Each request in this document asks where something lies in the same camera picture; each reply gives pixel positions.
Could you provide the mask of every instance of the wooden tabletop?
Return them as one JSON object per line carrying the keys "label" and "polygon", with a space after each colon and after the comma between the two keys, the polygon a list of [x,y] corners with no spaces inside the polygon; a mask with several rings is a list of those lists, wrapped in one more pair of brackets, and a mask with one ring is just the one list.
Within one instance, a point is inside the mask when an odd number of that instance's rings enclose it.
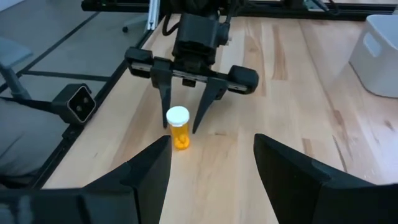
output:
{"label": "wooden tabletop", "polygon": [[[368,93],[348,64],[360,22],[238,17],[213,69],[257,70],[255,93],[227,92],[207,111],[191,146],[174,151],[161,223],[276,223],[256,168],[254,134],[375,184],[398,181],[398,101]],[[170,57],[176,32],[161,26],[145,49]],[[195,117],[204,85],[174,78],[172,106]],[[159,91],[120,78],[45,188],[82,187],[162,135]]]}

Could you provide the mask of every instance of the white storage container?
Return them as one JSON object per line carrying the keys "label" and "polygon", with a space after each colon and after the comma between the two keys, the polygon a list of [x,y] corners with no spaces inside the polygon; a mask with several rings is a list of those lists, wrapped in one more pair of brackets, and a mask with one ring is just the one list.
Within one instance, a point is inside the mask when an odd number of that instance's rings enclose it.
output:
{"label": "white storage container", "polygon": [[398,15],[371,15],[350,64],[370,92],[398,97]]}

